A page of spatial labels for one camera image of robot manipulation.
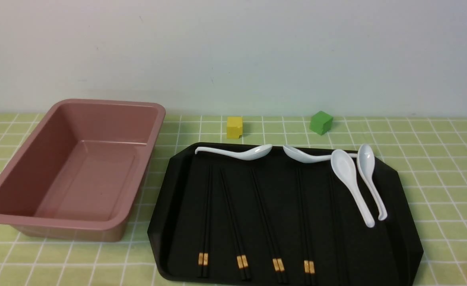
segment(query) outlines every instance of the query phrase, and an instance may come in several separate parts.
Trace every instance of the chopsticks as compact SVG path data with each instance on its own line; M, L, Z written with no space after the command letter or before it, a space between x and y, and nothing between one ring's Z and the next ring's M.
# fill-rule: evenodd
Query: chopsticks
M277 282L279 284L286 284L288 283L288 278L285 272L285 267L283 265L283 259L281 258L281 254L279 253L279 247L277 245L276 237L270 225L270 219L267 213L267 209L265 207L264 196L260 192L258 180L253 169L251 169L251 178L255 190L256 202L258 203L258 210L260 212L260 217L262 218L264 225L265 238L267 239L267 244L269 245L270 256L272 257L272 263L277 276Z
M221 181L223 183L224 198L228 212L228 219L230 221L230 230L233 236L233 244L235 247L235 255L237 266L240 272L240 278L242 280L250 280L251 271L249 270L248 258L246 256L246 251L244 250L244 245L242 244L242 237L240 235L237 218L235 217L235 212L232 205L230 190L228 189L228 184L226 183L226 176L223 169L219 169L219 174L221 175Z
M304 281L307 286L315 285L315 262L313 259L313 246L311 243L311 232L309 227L308 210L306 208L306 197L302 189L302 171L297 169L297 196L299 200L299 222L302 240L302 255L304 257Z
M198 277L208 277L208 252L210 248L210 219L212 214L212 167L208 168L208 185L205 190L200 251L198 253Z

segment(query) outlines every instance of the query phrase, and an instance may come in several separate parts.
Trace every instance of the rectangular container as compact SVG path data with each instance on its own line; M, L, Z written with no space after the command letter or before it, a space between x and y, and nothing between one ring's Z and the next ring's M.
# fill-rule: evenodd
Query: rectangular container
M0 223L29 236L120 240L164 116L155 103L55 104L0 174Z

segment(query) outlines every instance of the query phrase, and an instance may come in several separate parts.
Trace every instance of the table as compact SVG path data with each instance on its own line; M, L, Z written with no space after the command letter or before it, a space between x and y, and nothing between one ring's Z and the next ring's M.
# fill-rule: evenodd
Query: table
M43 115L0 113L0 172ZM226 116L167 115L122 241L31 238L0 225L0 285L182 285L157 272L146 230L168 159L199 141L345 150L370 144L399 172L422 239L415 285L467 285L467 118L337 116L324 136L309 121L244 116L244 136L226 139Z

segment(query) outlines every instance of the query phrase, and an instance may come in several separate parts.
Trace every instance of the white spoon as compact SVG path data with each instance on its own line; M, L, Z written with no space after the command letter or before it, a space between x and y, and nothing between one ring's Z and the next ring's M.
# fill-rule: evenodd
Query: white spoon
M368 144L362 144L359 148L357 157L357 168L359 170L360 177L368 186L371 195L375 199L376 206L378 207L378 220L384 220L387 218L387 209L384 205L384 201L380 197L378 190L373 183L373 171L375 170L375 154L373 149Z
M355 170L355 164L353 159L348 156L343 150L334 150L332 157L330 158L330 165L335 175L346 185L350 193L352 194L357 208L364 219L364 223L368 228L375 226L375 220L369 212L368 206L364 201L362 194L360 194L359 187L357 185L357 170Z
M283 145L283 151L288 155L288 157L306 164L327 161L330 160L331 157L331 155L313 156L304 153L295 147L291 147L290 145ZM348 153L348 156L357 158L357 154Z
M264 157L266 154L270 152L272 149L272 144L266 144L266 145L261 145L257 146L255 148L249 149L244 152L232 152L232 151L227 151L223 149L217 149L217 148L210 148L210 147L197 147L195 149L195 154L197 154L200 151L203 152L210 152L210 153L215 153L215 154L220 154L244 161L252 161L256 160L258 158Z

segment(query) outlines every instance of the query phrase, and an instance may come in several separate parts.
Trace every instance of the chopstick gold tip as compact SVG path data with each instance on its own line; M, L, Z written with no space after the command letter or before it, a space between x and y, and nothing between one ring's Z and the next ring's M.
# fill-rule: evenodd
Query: chopstick gold tip
M309 262L309 273L315 274L315 262L314 261Z
M309 273L309 261L304 260L304 272Z
M242 255L242 264L244 265L244 267L248 267L248 258L246 257L246 255Z
M244 264L242 263L242 257L240 255L237 256L237 265L239 269L244 268Z
M279 264L277 264L277 259L273 258L272 263L274 264L274 270L279 272Z
M277 264L279 265L279 270L281 270L281 272L285 271L285 266L283 265L283 260L278 258L277 259Z

